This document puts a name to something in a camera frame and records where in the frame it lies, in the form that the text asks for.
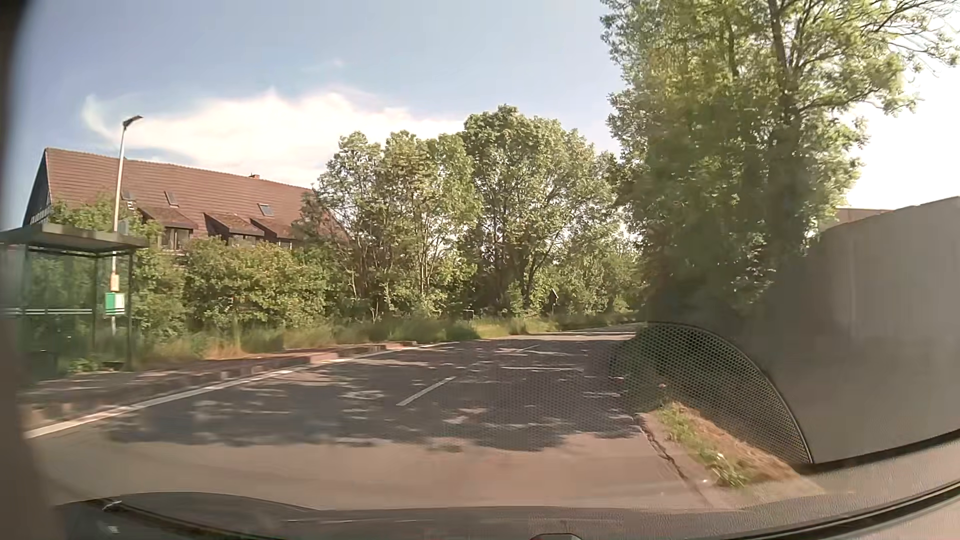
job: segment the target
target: road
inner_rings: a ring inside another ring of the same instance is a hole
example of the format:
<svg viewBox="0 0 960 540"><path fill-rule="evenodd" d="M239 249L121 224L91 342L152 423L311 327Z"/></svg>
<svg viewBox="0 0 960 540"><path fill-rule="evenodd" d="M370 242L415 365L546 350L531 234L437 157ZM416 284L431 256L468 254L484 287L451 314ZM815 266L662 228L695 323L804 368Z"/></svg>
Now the road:
<svg viewBox="0 0 960 540"><path fill-rule="evenodd" d="M330 362L31 440L54 503L146 491L323 509L704 508L596 367L629 329Z"/></svg>

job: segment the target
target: building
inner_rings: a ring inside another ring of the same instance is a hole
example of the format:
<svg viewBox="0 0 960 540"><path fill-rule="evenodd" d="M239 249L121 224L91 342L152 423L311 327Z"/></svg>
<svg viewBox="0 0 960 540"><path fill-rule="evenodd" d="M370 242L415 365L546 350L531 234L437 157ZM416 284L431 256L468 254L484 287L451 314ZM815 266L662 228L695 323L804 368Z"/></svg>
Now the building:
<svg viewBox="0 0 960 540"><path fill-rule="evenodd" d="M23 224L45 221L54 203L112 200L117 158L47 148L36 171ZM124 160L121 204L163 225L162 246L180 249L191 237L220 236L231 244L270 241L292 246L309 189L172 163ZM342 232L327 216L331 231Z"/></svg>
<svg viewBox="0 0 960 540"><path fill-rule="evenodd" d="M891 210L885 209L837 209L835 217L827 222L820 224L820 232L826 231L830 227L843 225L851 221L859 221L864 218L881 215Z"/></svg>

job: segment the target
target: lamp post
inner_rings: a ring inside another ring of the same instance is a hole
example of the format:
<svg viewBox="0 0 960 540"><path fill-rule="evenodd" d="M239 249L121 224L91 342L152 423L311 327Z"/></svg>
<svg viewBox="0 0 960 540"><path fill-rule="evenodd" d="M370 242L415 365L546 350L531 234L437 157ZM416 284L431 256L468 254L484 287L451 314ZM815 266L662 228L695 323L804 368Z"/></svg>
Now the lamp post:
<svg viewBox="0 0 960 540"><path fill-rule="evenodd" d="M123 121L123 131L120 132L120 163L117 165L117 192L113 197L113 231L117 232L117 227L120 225L120 182L123 179L123 143L124 136L127 134L127 128L133 123L143 118L139 114L137 116L131 116ZM120 290L120 277L117 276L117 257L113 256L110 258L110 292L119 292ZM117 333L117 317L115 314L110 315L110 335L116 335Z"/></svg>

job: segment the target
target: blue sky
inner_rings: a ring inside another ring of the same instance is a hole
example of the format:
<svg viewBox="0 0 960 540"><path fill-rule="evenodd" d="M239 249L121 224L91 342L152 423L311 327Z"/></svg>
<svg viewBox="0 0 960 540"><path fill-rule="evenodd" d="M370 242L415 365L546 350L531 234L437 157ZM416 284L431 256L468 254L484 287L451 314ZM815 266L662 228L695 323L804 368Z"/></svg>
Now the blue sky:
<svg viewBox="0 0 960 540"><path fill-rule="evenodd" d="M510 103L601 149L622 83L598 0L35 2L20 36L2 225L18 224L46 146L309 185L337 137L456 130ZM956 194L956 71L922 76L920 111L871 117L850 195L896 208Z"/></svg>

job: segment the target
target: bus stop roof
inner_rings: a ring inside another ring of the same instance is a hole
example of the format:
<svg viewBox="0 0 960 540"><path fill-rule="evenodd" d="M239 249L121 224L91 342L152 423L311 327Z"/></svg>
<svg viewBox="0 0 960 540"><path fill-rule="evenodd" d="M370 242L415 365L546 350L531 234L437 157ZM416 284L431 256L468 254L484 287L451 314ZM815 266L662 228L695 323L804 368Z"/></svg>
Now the bus stop roof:
<svg viewBox="0 0 960 540"><path fill-rule="evenodd" d="M57 223L34 223L1 232L0 244L101 257L131 253L146 248L148 242L138 236L78 229Z"/></svg>

